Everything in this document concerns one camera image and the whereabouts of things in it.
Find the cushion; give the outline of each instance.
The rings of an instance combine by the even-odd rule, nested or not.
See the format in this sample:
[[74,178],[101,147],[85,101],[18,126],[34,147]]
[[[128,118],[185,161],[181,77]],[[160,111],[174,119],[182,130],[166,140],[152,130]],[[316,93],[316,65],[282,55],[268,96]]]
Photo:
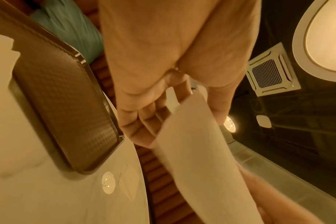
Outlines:
[[93,62],[103,52],[103,38],[72,0],[48,0],[30,17]]

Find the round ceiling light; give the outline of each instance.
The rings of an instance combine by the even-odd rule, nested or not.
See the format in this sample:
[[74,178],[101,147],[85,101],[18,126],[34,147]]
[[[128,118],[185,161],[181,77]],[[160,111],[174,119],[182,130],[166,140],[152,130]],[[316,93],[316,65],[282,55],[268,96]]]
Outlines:
[[223,123],[223,125],[230,132],[232,132],[232,133],[236,132],[236,125],[234,124],[234,122],[232,121],[232,119],[230,117],[227,116],[227,118],[226,118],[225,122]]

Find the teal cushion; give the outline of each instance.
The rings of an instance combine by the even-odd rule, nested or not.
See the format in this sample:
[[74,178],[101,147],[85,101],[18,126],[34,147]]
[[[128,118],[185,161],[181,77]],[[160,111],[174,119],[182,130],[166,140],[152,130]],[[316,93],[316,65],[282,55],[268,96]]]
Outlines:
[[103,38],[72,0],[48,0],[30,17],[74,47],[92,63],[103,52]]

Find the vent grille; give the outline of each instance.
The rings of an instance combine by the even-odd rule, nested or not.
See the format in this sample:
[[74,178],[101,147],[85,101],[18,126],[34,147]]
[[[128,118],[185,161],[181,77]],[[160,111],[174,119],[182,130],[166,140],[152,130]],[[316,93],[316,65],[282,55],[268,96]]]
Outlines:
[[282,78],[273,59],[254,67],[252,72],[260,88],[282,83]]

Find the ceiling air conditioner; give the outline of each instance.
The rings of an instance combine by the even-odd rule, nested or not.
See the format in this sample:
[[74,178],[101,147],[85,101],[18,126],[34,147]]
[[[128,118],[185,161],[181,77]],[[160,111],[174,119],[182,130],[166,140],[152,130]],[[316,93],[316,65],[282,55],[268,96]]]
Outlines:
[[257,96],[301,89],[282,43],[250,60],[246,75]]

